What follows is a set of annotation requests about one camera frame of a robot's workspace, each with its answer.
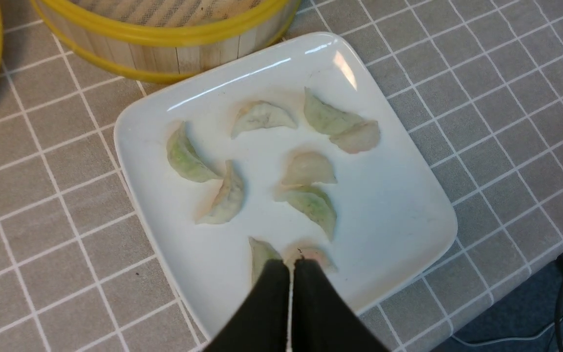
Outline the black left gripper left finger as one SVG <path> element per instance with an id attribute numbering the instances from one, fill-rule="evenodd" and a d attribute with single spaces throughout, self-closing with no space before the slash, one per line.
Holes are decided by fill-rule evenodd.
<path id="1" fill-rule="evenodd" d="M 280 259 L 270 259 L 225 327 L 205 347 L 206 352 L 284 352 L 288 334 L 290 271 Z"/>

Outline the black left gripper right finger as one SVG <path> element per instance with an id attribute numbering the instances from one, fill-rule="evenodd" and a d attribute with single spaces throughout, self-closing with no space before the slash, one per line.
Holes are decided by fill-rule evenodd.
<path id="1" fill-rule="evenodd" d="M 292 303 L 294 352 L 386 352 L 338 296 L 313 259 L 295 262 Z"/>

